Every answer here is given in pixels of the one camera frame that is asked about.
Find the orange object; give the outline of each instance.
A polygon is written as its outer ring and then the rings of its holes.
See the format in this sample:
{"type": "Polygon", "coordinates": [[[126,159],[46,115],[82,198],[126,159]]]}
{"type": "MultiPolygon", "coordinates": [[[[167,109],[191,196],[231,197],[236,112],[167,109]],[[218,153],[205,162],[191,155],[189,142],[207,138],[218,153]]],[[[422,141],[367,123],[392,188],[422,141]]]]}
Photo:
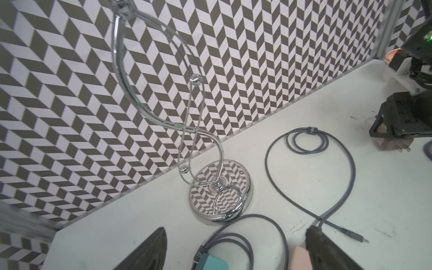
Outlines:
{"type": "Polygon", "coordinates": [[[288,270],[312,270],[309,252],[300,246],[295,246],[288,270]]]}
{"type": "Polygon", "coordinates": [[[384,63],[386,64],[386,66],[388,66],[391,62],[391,60],[393,59],[394,55],[396,54],[397,51],[402,50],[401,48],[397,48],[394,50],[391,50],[390,52],[386,53],[385,55],[385,59],[384,59],[384,63]]]}

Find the metal frame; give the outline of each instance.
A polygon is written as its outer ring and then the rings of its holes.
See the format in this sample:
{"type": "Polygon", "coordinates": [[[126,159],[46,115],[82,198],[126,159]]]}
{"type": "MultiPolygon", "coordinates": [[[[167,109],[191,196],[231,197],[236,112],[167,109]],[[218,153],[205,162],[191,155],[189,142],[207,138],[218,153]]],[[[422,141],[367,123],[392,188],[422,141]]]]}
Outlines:
{"type": "Polygon", "coordinates": [[[209,187],[209,186],[213,186],[216,192],[215,198],[211,199],[214,200],[213,201],[213,215],[204,215],[203,213],[201,213],[201,207],[197,207],[195,206],[192,202],[191,202],[191,207],[194,210],[194,212],[200,216],[203,217],[204,220],[206,221],[214,221],[214,222],[224,222],[224,221],[228,221],[230,220],[233,216],[237,216],[237,214],[239,212],[241,212],[243,210],[243,208],[246,208],[248,206],[248,203],[250,200],[250,197],[252,196],[251,193],[251,181],[250,181],[250,177],[248,175],[247,178],[247,188],[246,190],[242,191],[239,188],[239,184],[236,183],[232,183],[230,184],[229,182],[227,182],[227,185],[223,184],[221,181],[221,174],[222,171],[224,170],[224,153],[223,153],[223,148],[221,145],[220,140],[218,139],[218,137],[216,135],[214,135],[213,133],[201,129],[200,126],[200,122],[201,122],[201,115],[203,113],[203,109],[204,109],[204,98],[205,98],[205,88],[204,88],[204,79],[203,79],[203,74],[201,72],[201,67],[200,65],[197,63],[195,57],[192,57],[193,59],[193,64],[195,64],[195,66],[198,67],[198,72],[199,74],[191,74],[191,70],[192,68],[189,69],[189,65],[187,64],[185,57],[182,55],[182,60],[185,63],[186,67],[188,67],[187,71],[188,71],[188,75],[189,75],[189,89],[190,89],[190,93],[189,93],[189,101],[188,101],[188,105],[187,105],[187,110],[186,110],[186,116],[185,116],[185,120],[183,123],[181,124],[176,124],[176,123],[171,123],[167,120],[163,120],[161,118],[159,118],[158,116],[156,116],[153,112],[151,112],[147,107],[145,107],[137,98],[135,92],[133,91],[132,87],[129,84],[129,81],[127,79],[127,75],[126,72],[124,70],[124,63],[123,63],[123,58],[124,58],[124,50],[123,50],[123,40],[124,40],[124,30],[125,30],[125,26],[126,26],[126,21],[129,19],[133,19],[133,18],[138,18],[141,19],[143,21],[145,21],[147,24],[149,24],[150,26],[156,28],[157,30],[159,30],[162,34],[164,34],[164,36],[167,38],[167,40],[174,45],[174,47],[177,49],[177,51],[180,51],[179,46],[174,42],[173,37],[176,37],[179,41],[180,41],[180,45],[184,46],[186,48],[186,50],[192,55],[194,56],[194,54],[192,53],[192,50],[189,48],[189,46],[187,45],[187,43],[182,39],[181,36],[179,36],[174,30],[172,30],[168,25],[164,24],[162,21],[146,14],[143,13],[141,11],[139,11],[137,9],[137,7],[135,6],[133,0],[109,0],[108,1],[111,5],[111,9],[114,13],[114,18],[113,18],[113,31],[112,31],[112,47],[111,47],[111,52],[112,52],[112,59],[113,59],[113,68],[115,71],[115,74],[117,76],[118,79],[118,83],[121,86],[121,88],[123,89],[123,92],[125,94],[125,96],[127,97],[127,99],[134,105],[134,107],[140,112],[140,114],[147,118],[149,121],[163,127],[163,128],[168,128],[168,129],[172,129],[172,130],[176,130],[176,131],[181,131],[181,143],[179,146],[179,154],[178,154],[178,159],[177,159],[177,163],[180,164],[181,160],[180,160],[180,153],[182,152],[185,144],[184,144],[184,137],[185,137],[185,133],[193,133],[194,139],[193,139],[193,143],[191,146],[191,150],[189,151],[189,159],[187,162],[187,165],[183,165],[183,166],[179,166],[178,170],[179,170],[179,174],[180,177],[182,178],[182,180],[189,184],[191,186],[191,189],[189,191],[190,194],[192,194],[193,192],[196,192],[197,190],[194,190],[194,188],[198,188],[198,187],[209,187]],[[187,125],[187,121],[189,119],[189,110],[191,107],[191,100],[192,100],[192,88],[196,87],[196,86],[201,86],[202,88],[202,95],[203,95],[203,101],[201,102],[201,108],[200,108],[200,117],[198,119],[198,124],[197,127],[192,127],[192,126],[188,126],[187,125]],[[204,181],[199,180],[197,175],[194,175],[191,169],[191,159],[192,159],[192,155],[193,152],[196,148],[196,143],[197,143],[197,138],[198,135],[201,136],[206,136],[208,138],[210,138],[217,146],[218,150],[219,150],[219,162],[217,163],[217,173],[216,175],[211,175],[211,176],[207,176],[205,178],[204,181]],[[192,176],[192,182],[187,181],[184,178],[184,175],[189,173],[192,176]],[[237,202],[226,212],[220,212],[217,208],[217,203],[219,201],[220,196],[222,196],[225,192],[229,191],[229,190],[235,190],[238,193],[238,200],[237,202]]]}
{"type": "Polygon", "coordinates": [[[384,59],[386,50],[390,44],[396,23],[399,20],[405,0],[389,0],[388,6],[384,12],[384,18],[381,23],[375,46],[371,53],[373,59],[384,59]]]}

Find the teal block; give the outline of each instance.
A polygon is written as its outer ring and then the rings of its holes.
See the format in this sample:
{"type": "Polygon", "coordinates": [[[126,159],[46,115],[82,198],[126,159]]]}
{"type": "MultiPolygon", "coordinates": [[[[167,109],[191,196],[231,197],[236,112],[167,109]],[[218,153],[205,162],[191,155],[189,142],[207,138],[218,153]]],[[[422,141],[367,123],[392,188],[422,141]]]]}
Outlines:
{"type": "Polygon", "coordinates": [[[195,270],[229,270],[228,264],[212,255],[204,253],[195,270]]]}

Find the white table surface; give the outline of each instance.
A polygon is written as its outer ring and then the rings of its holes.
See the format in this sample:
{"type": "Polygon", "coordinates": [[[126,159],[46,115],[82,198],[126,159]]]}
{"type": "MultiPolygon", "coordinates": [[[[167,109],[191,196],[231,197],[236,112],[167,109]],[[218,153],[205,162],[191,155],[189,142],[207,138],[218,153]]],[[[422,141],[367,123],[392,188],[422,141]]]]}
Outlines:
{"type": "MultiPolygon", "coordinates": [[[[346,203],[329,221],[363,235],[370,244],[354,241],[324,225],[323,232],[365,270],[430,269],[432,252],[432,162],[422,152],[428,138],[416,138],[411,152],[380,151],[368,131],[381,103],[404,89],[386,84],[383,62],[373,60],[271,117],[223,142],[226,159],[243,164],[254,184],[246,213],[274,219],[285,232],[290,250],[304,245],[314,219],[283,199],[264,170],[268,146],[297,127],[314,126],[339,138],[354,157],[357,175],[346,203]]],[[[302,135],[299,145],[312,149],[319,138],[302,135]]],[[[212,148],[193,160],[195,170],[217,159],[212,148]]],[[[269,167],[278,186],[294,201],[320,215],[342,196],[349,164],[330,139],[328,149],[297,155],[283,140],[274,147],[269,167]]],[[[165,270],[190,269],[195,251],[218,226],[205,225],[189,207],[188,186],[177,170],[138,188],[59,231],[44,270],[110,270],[156,228],[165,227],[168,251],[165,270]]],[[[283,245],[269,222],[246,219],[229,228],[244,235],[255,255],[255,269],[283,268],[283,245]]],[[[243,250],[221,244],[211,254],[231,270],[247,269],[243,250]]]]}

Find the cable plug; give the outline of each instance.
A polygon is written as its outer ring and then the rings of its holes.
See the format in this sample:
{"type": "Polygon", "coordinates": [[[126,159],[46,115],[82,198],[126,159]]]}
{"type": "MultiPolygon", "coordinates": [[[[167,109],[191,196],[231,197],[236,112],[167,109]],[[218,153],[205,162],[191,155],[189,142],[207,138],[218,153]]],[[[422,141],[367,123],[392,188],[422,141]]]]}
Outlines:
{"type": "Polygon", "coordinates": [[[317,135],[318,128],[317,127],[308,127],[306,133],[311,135],[317,135]]]}
{"type": "Polygon", "coordinates": [[[346,234],[347,236],[351,237],[352,239],[359,241],[359,242],[369,243],[369,241],[364,239],[363,236],[361,236],[358,233],[355,233],[353,231],[342,228],[341,232],[343,234],[346,234]]]}
{"type": "Polygon", "coordinates": [[[204,253],[204,246],[200,246],[194,256],[194,262],[198,263],[200,261],[201,255],[204,253]]]}

